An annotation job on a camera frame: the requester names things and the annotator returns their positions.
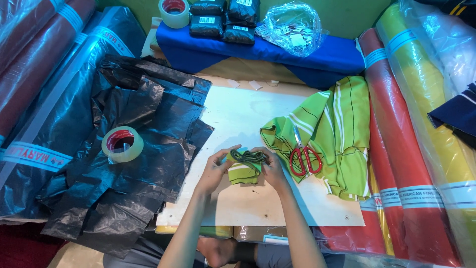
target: hand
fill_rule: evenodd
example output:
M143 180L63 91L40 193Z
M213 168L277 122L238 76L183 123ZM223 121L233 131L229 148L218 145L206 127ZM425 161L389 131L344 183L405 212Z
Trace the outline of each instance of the hand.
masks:
M261 173L265 180L278 192L278 195L284 193L284 191L291 190L289 182L286 176L284 176L283 167L279 162L278 156L266 147L256 147L251 150L252 153L257 151L261 151L266 155Z
M228 149L221 149L216 154L210 156L203 171L202 177L195 187L195 191L200 191L205 195L210 195L215 191L220 184L221 178L225 172L233 165L233 161L227 160L225 163L221 163L223 158L230 152L232 149L238 149L241 147L241 144L235 145Z

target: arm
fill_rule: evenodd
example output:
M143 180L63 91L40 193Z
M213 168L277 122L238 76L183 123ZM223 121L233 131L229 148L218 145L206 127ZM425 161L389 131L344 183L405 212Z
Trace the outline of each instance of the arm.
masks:
M266 156L263 163L265 180L277 191L284 212L288 231L289 250L294 268L327 268L321 250L301 213L291 186L284 176L279 158L265 147L258 147L252 152L262 151Z
M198 233L205 211L205 203L211 193L217 189L225 171L233 164L230 160L221 164L221 160L231 149L238 149L240 147L240 145L236 145L229 149L220 150L218 153L210 156L203 175L193 191L187 210L185 210L177 231L167 246L157 268L192 267L195 259L195 250L197 249Z

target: scissors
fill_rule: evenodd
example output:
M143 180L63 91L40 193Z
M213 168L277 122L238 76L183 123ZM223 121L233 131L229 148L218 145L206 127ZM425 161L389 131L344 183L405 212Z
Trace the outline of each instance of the scissors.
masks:
M297 147L294 148L294 150L291 152L291 157L289 158L289 168L291 169L292 173L296 176L304 176L306 175L306 166L304 166L304 163L302 161L302 156L301 156L301 148L304 150L304 154L306 155L306 160L307 160L307 168L310 173L315 174L319 173L322 169L322 161L321 158L318 156L318 154L308 146L304 146L301 142L301 136L299 135L298 127L296 125L293 125L294 129L294 137L296 138L297 141ZM317 170L312 169L311 161L309 159L309 151L314 154L316 159L319 161L319 168ZM293 158L294 154L297 153L297 158L299 159L299 164L301 165L301 173L298 173L294 170L293 168Z

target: scissor blade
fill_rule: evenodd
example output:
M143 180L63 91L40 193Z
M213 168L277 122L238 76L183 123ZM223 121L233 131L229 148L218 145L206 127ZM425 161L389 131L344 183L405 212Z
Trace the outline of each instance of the scissor blade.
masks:
M294 129L294 137L296 138L297 145L299 147L302 147L301 135L299 135L298 127L296 125L293 125L293 129Z

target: green fabric piece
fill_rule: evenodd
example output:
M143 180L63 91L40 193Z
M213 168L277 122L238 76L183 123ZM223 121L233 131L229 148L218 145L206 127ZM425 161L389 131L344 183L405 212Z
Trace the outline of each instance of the green fabric piece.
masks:
M260 134L299 183L311 174L307 171L304 176L296 176L289 168L291 152L297 147L293 131L296 125L303 145L316 151L322 160L322 170L316 177L324 181L327 193L357 201L370 197L366 159L369 122L367 84L362 77L353 76L338 81L328 91L308 97L289 115L272 119L260 129ZM317 170L319 161L313 154L309 156L313 169ZM307 169L304 150L301 157ZM298 173L301 171L297 157L292 165Z
M232 150L232 152L227 154L226 159L236 162L228 169L228 177L232 185L237 183L258 183L261 163L264 162L264 156L261 152L251 153L250 151L244 151L241 153L239 150Z

